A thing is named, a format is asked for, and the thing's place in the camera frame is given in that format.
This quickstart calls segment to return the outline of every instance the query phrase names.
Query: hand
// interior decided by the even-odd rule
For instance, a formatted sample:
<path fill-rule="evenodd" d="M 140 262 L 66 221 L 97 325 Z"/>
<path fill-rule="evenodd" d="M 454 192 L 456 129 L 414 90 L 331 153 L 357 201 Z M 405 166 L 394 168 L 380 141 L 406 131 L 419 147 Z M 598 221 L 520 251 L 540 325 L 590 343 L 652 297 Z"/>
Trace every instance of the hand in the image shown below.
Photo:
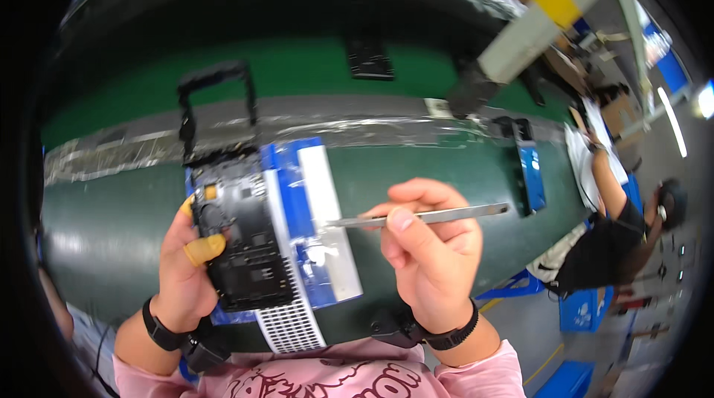
<path fill-rule="evenodd" d="M 588 128 L 588 134 L 586 136 L 588 137 L 588 140 L 590 140 L 591 143 L 602 145 L 602 143 L 598 139 L 597 134 L 595 134 L 595 131 L 593 131 L 593 129 Z"/>
<path fill-rule="evenodd" d="M 473 314 L 469 297 L 481 260 L 481 229 L 473 218 L 424 224 L 413 213 L 469 203 L 451 186 L 423 178 L 392 186 L 387 195 L 390 202 L 362 215 L 388 215 L 381 247 L 394 268 L 399 296 L 431 333 L 466 326 Z"/>
<path fill-rule="evenodd" d="M 199 238 L 186 211 L 190 208 L 182 206 L 176 213 L 161 244 L 159 293 L 151 301 L 151 313 L 174 333 L 195 330 L 219 299 L 206 266 L 194 267 L 183 251 L 184 245 Z"/>

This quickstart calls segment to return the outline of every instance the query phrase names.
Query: green workbench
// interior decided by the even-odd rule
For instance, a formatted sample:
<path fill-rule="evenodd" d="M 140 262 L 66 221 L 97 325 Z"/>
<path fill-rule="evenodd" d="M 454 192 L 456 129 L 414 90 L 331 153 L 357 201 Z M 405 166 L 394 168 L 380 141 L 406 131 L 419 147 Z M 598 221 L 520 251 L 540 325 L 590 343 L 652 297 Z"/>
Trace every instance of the green workbench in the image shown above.
<path fill-rule="evenodd" d="M 140 65 L 126 64 L 124 71 L 112 71 L 113 77 L 97 75 L 99 82 L 87 85 L 92 90 L 79 90 L 76 100 L 46 124 L 43 140 L 52 148 L 102 127 L 174 109 L 175 84 L 183 72 L 230 58 L 251 62 L 259 96 L 360 93 L 438 98 L 456 81 L 447 55 L 398 44 L 387 44 L 387 49 L 397 74 L 394 82 L 351 79 L 337 38 L 233 43 L 220 50 L 193 49 Z M 201 92 L 195 102 L 224 100 L 231 94 L 223 90 L 227 88 L 219 85 Z M 549 104 L 539 108 L 515 82 L 491 105 L 569 120 L 566 103 L 557 96 L 546 93 Z M 538 142 L 538 151 L 549 206 L 529 217 L 522 212 L 516 175 L 520 163 L 514 144 L 507 140 L 465 137 L 458 145 L 330 148 L 328 157 L 345 216 L 384 201 L 389 186 L 416 176 L 451 183 L 473 205 L 514 205 L 505 215 L 479 219 L 484 251 L 473 288 L 477 295 L 521 271 L 586 215 L 565 144 Z M 49 186 L 43 251 L 64 299 L 113 324 L 137 311 L 158 290 L 158 249 L 184 196 L 184 171 L 178 164 Z M 315 312 L 329 344 L 367 336 L 379 303 L 396 299 L 393 270 L 380 254 L 379 234 L 349 230 L 348 236 L 364 294 Z M 268 349 L 255 323 L 222 326 L 220 331 L 233 350 Z"/>

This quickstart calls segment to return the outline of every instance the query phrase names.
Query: yellow stripe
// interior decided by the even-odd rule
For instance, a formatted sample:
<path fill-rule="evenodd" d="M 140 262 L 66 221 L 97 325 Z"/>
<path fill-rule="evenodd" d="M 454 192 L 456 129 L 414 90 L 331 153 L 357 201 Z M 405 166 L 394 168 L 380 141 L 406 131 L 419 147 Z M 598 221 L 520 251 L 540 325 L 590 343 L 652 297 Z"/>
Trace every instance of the yellow stripe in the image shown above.
<path fill-rule="evenodd" d="M 559 352 L 560 350 L 562 350 L 564 347 L 565 347 L 565 344 L 560 344 L 560 345 L 558 345 L 558 348 L 553 352 L 553 354 L 552 354 L 548 359 L 546 359 L 546 361 L 543 363 L 543 365 L 541 365 L 540 368 L 539 368 L 538 370 L 536 370 L 535 373 L 532 374 L 530 378 L 528 378 L 526 381 L 524 381 L 523 385 L 525 386 L 525 385 L 527 385 L 528 383 L 530 383 L 530 382 L 531 382 L 531 379 L 535 378 L 536 375 L 540 373 L 540 370 L 543 370 L 543 369 L 546 367 L 546 365 L 548 365 L 548 363 L 549 363 L 551 360 L 553 360 L 553 358 L 556 357 L 556 353 L 558 353 L 558 352 Z"/>
<path fill-rule="evenodd" d="M 573 0 L 532 0 L 540 6 L 558 28 L 566 30 L 582 13 Z"/>
<path fill-rule="evenodd" d="M 483 313 L 483 312 L 487 311 L 489 308 L 491 308 L 493 305 L 498 304 L 502 300 L 503 299 L 489 300 L 486 304 L 484 304 L 481 308 L 478 309 L 478 312 Z"/>

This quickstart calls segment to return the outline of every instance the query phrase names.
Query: yellow floor line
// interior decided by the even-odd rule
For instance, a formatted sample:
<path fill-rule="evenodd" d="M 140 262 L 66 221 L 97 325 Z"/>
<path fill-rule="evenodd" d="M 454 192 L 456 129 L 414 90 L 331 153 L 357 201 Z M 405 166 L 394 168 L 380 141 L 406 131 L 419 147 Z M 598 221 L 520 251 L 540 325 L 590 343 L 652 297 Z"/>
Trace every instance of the yellow floor line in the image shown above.
<path fill-rule="evenodd" d="M 546 361 L 543 363 L 543 365 L 541 365 L 540 368 L 538 368 L 538 370 L 536 370 L 535 373 L 532 374 L 530 378 L 528 378 L 526 381 L 524 381 L 523 385 L 525 386 L 525 385 L 527 385 L 528 383 L 530 383 L 530 382 L 531 382 L 531 379 L 535 378 L 536 375 L 540 373 L 540 370 L 543 370 L 543 369 L 546 367 L 546 365 L 548 365 L 548 363 L 549 363 L 551 360 L 553 360 L 553 358 L 556 357 L 556 354 L 557 354 L 560 350 L 562 350 L 564 347 L 565 347 L 565 344 L 560 344 L 560 345 L 558 345 L 558 348 L 553 352 L 553 354 L 552 354 L 548 359 L 546 359 Z"/>
<path fill-rule="evenodd" d="M 491 308 L 493 305 L 498 304 L 502 300 L 503 299 L 501 299 L 501 298 L 489 300 L 486 304 L 484 304 L 481 308 L 478 309 L 478 312 L 483 313 L 483 312 L 487 311 L 489 308 Z"/>

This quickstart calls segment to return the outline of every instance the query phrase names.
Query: blue storage bin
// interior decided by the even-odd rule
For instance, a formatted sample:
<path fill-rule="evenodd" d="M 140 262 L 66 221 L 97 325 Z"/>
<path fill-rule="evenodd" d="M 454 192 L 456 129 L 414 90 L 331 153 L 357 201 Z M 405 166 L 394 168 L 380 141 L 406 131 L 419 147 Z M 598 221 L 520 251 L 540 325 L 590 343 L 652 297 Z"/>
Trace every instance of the blue storage bin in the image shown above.
<path fill-rule="evenodd" d="M 595 332 L 612 301 L 614 288 L 605 287 L 605 296 L 598 304 L 598 291 L 584 289 L 576 291 L 567 299 L 560 299 L 560 331 Z"/>
<path fill-rule="evenodd" d="M 583 398 L 593 380 L 594 362 L 563 361 L 533 398 Z"/>

